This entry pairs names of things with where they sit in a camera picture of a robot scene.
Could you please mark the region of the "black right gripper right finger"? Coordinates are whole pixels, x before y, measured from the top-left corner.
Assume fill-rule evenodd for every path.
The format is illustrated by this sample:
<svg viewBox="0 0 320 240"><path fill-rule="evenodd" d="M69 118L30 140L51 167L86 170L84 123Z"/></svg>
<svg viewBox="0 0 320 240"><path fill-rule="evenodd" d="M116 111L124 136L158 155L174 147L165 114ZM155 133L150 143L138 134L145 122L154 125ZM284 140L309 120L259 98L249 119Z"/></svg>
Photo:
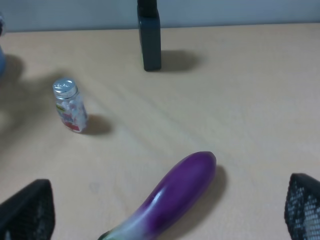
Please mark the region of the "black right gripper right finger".
<svg viewBox="0 0 320 240"><path fill-rule="evenodd" d="M292 240L320 238L320 181L305 174L290 176L284 221Z"/></svg>

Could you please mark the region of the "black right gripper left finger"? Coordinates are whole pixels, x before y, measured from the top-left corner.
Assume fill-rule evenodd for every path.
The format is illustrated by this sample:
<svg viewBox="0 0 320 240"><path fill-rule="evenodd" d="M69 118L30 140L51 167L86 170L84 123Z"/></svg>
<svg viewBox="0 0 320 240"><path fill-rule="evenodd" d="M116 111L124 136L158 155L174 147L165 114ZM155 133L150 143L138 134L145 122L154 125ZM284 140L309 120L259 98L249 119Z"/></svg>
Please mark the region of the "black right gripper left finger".
<svg viewBox="0 0 320 240"><path fill-rule="evenodd" d="M0 204L2 240L49 240L56 224L50 180L37 179Z"/></svg>

